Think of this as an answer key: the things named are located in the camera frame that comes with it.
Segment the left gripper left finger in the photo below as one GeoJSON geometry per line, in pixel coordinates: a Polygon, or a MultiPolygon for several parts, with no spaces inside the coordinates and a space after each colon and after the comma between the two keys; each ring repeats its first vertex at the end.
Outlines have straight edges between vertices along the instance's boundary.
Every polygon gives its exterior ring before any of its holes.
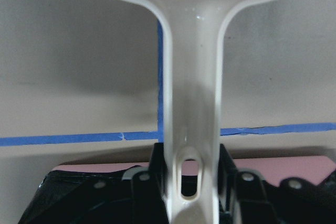
{"type": "Polygon", "coordinates": [[[131,180],[133,223],[168,223],[163,198],[166,170],[164,144],[155,143],[148,170],[131,180]]]}

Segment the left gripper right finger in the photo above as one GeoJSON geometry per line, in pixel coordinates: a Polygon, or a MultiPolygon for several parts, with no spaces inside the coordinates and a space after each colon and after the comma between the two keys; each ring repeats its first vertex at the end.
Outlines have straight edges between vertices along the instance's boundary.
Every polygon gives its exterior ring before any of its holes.
{"type": "Polygon", "coordinates": [[[239,170],[223,144],[219,148],[219,222],[278,223],[260,177],[239,170]]]}

